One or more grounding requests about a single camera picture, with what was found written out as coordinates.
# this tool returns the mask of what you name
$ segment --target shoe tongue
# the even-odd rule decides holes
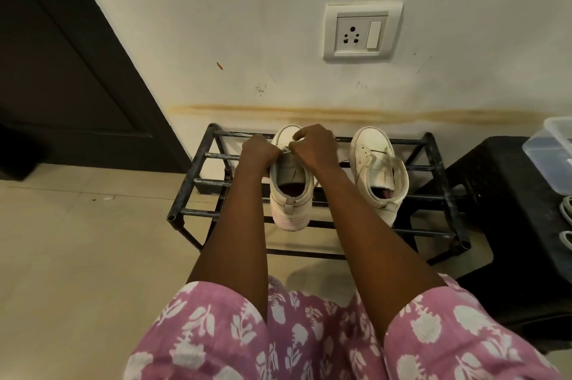
[[[370,151],[375,159],[369,169],[369,186],[394,191],[395,181],[389,155],[380,151]]]
[[[306,184],[304,167],[298,162],[291,151],[284,150],[276,163],[276,184],[278,186],[292,183]]]

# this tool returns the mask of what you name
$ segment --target coiled white cord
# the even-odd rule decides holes
[[[572,225],[572,196],[566,196],[560,203],[559,209],[564,219]],[[570,238],[572,238],[572,231],[562,231],[559,234],[559,239],[562,244],[572,250],[572,241],[570,241]]]

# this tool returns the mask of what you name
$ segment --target wall smudge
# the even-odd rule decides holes
[[[284,108],[224,104],[181,105],[172,115],[217,115],[260,120],[311,121],[315,123],[404,124],[419,121],[473,125],[542,124],[556,114],[516,109],[445,109],[420,112],[337,108]]]

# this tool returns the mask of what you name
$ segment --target black metal shoe rack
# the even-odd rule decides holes
[[[221,137],[227,136],[230,138],[250,138],[253,133],[245,132],[227,132],[221,130],[216,124],[209,124],[203,139],[201,140],[198,150],[195,153],[195,158],[193,159],[192,166],[189,172],[185,176],[185,180],[182,182],[181,188],[173,202],[173,206],[169,211],[167,216],[168,222],[172,227],[180,232],[187,240],[192,243],[198,250],[202,250],[203,246],[199,241],[193,237],[193,235],[185,228],[184,216],[198,216],[198,217],[210,217],[212,219],[211,226],[209,227],[206,242],[208,241],[211,233],[216,225],[220,212],[223,209],[224,201],[226,199],[226,193],[232,183],[232,168],[229,163],[230,160],[238,160],[239,155],[226,154],[223,147],[223,142]],[[271,139],[274,134],[263,133],[263,135]],[[352,138],[348,137],[336,137],[338,142],[350,143]],[[218,146],[219,153],[211,153],[211,145],[213,141],[216,142]],[[452,256],[460,255],[471,247],[468,234],[459,218],[459,211],[456,204],[456,198],[451,193],[449,187],[449,182],[447,181],[447,176],[445,174],[445,169],[443,167],[443,160],[441,159],[441,154],[437,148],[437,143],[432,133],[425,133],[421,139],[390,139],[393,145],[411,145],[413,146],[413,151],[411,155],[405,161],[405,167],[409,173],[411,172],[430,172],[433,175],[433,179],[440,190],[440,195],[420,195],[420,194],[409,194],[405,197],[403,204],[397,212],[397,219],[394,224],[394,231],[399,234],[413,249],[416,249],[415,236],[422,237],[438,237],[446,239],[449,241],[447,251],[429,259],[427,263],[436,264],[444,261]],[[427,154],[427,160],[429,165],[416,165],[415,160],[419,156],[422,150],[425,150]],[[209,180],[200,178],[199,174],[201,168],[206,159],[222,159],[224,160],[224,180]],[[349,163],[340,163],[341,167],[349,167]],[[193,210],[185,208],[187,202],[189,201],[190,194],[195,186],[202,186],[204,188],[209,188],[213,192],[220,192],[218,196],[218,201],[214,211],[208,210]],[[262,184],[262,201],[269,203],[270,188],[268,184]],[[314,189],[312,205],[315,207],[327,207],[328,202],[326,200],[324,191],[321,187]],[[420,230],[411,227],[411,215],[417,210],[442,210],[447,218],[447,223],[450,228],[450,232],[443,231],[430,231],[430,230]],[[274,223],[274,220],[270,216],[265,216],[264,221],[266,223]],[[335,229],[333,222],[325,222],[321,220],[311,220],[309,227],[316,228],[330,228]],[[313,258],[326,258],[326,259],[345,259],[346,257],[341,254],[328,254],[319,252],[308,252],[308,251],[292,251],[283,249],[267,249],[268,254],[275,255],[292,255],[292,256],[307,256]]]

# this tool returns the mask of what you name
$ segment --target sneaker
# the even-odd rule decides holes
[[[392,226],[409,190],[409,176],[387,135],[376,127],[361,128],[352,139],[349,166],[363,197]]]
[[[300,129],[288,124],[272,138],[282,154],[270,167],[270,210],[274,223],[285,231],[300,231],[310,222],[314,177],[288,147]]]

